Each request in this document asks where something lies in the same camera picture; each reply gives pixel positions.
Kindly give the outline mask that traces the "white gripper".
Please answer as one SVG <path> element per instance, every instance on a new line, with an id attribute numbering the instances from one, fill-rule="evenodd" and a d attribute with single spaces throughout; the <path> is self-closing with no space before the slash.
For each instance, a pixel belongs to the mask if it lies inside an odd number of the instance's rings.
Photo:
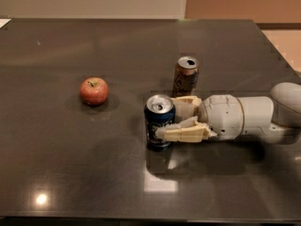
<path id="1" fill-rule="evenodd" d="M 231 95 L 213 95 L 203 102 L 197 96 L 181 96 L 172 98 L 172 102 L 178 123 L 159 127 L 155 131 L 157 138 L 199 143 L 209 138 L 233 140 L 242 133 L 243 109 L 239 100 Z"/>

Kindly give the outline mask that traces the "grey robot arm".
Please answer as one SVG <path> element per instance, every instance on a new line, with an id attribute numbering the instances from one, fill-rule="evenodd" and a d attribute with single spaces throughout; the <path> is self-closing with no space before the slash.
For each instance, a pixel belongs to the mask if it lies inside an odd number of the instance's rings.
<path id="1" fill-rule="evenodd" d="M 203 140 L 253 138 L 264 143 L 293 143 L 300 137 L 301 86 L 284 82 L 270 95 L 234 97 L 212 95 L 176 97 L 176 123 L 155 131 L 166 141 L 198 143 Z"/>

